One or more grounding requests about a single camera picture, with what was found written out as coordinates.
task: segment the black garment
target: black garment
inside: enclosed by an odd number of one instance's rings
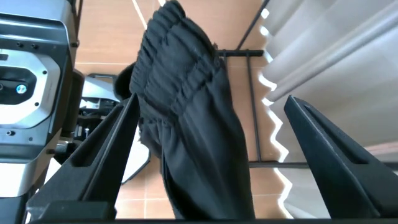
[[[130,69],[141,142],[161,158],[176,218],[254,218],[246,143],[224,63],[177,1],[154,13]]]

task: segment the tiled floor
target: tiled floor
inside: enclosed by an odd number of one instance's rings
[[[159,7],[158,0],[137,0],[147,22]],[[234,49],[251,23],[261,0],[180,0],[187,16],[208,34],[219,49]],[[260,21],[249,35],[243,49],[262,49],[264,37],[259,32]],[[79,39],[81,45],[76,68],[84,74],[118,74],[135,61],[144,26],[131,0],[85,0]],[[258,81],[258,73],[266,64],[264,58],[252,58],[252,74],[257,104],[259,135],[263,160],[279,158],[270,142],[274,123],[261,103],[268,89]],[[256,147],[249,82],[245,58],[229,58],[228,73],[234,108],[246,135],[250,160],[256,160]],[[283,183],[272,169],[251,170],[254,206],[258,218],[284,218],[277,205]],[[159,160],[149,165],[121,187],[118,218],[173,218],[169,201],[159,174]]]

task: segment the metal frame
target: metal frame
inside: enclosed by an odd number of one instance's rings
[[[291,168],[291,169],[309,169],[309,166],[306,162],[278,162],[278,161],[263,161],[261,158],[261,147],[260,147],[260,137],[257,123],[257,112],[256,112],[256,101],[254,99],[254,87],[252,82],[252,73],[251,73],[251,57],[262,57],[264,55],[263,50],[241,50],[241,47],[244,41],[247,39],[249,34],[251,33],[253,27],[256,25],[257,20],[261,16],[261,12],[266,8],[269,0],[264,0],[261,4],[259,10],[257,11],[254,19],[250,23],[247,31],[244,33],[243,38],[239,42],[236,50],[218,50],[218,55],[223,57],[225,62],[225,67],[228,73],[228,57],[246,57],[246,65],[248,67],[248,79],[249,79],[249,89],[250,89],[250,100],[251,100],[251,108],[253,115],[253,125],[254,125],[254,137],[256,140],[256,161],[249,161],[250,168]],[[398,162],[385,162],[386,166],[390,167],[392,170],[398,170]]]

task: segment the white curtain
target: white curtain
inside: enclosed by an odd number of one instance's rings
[[[285,162],[305,161],[283,111],[289,95],[362,146],[398,140],[398,1],[271,0],[267,10],[262,74],[277,86],[266,98],[283,122],[276,141],[289,151]],[[293,183],[285,201],[292,214],[328,217],[309,170],[281,172]]]

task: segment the curtain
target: curtain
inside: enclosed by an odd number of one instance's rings
[[[274,91],[264,103],[282,122],[284,162],[305,161],[283,111],[289,95],[364,147],[398,140],[398,1],[271,0],[266,9],[262,74]],[[328,217],[309,170],[280,171],[292,183],[285,207],[294,217]]]

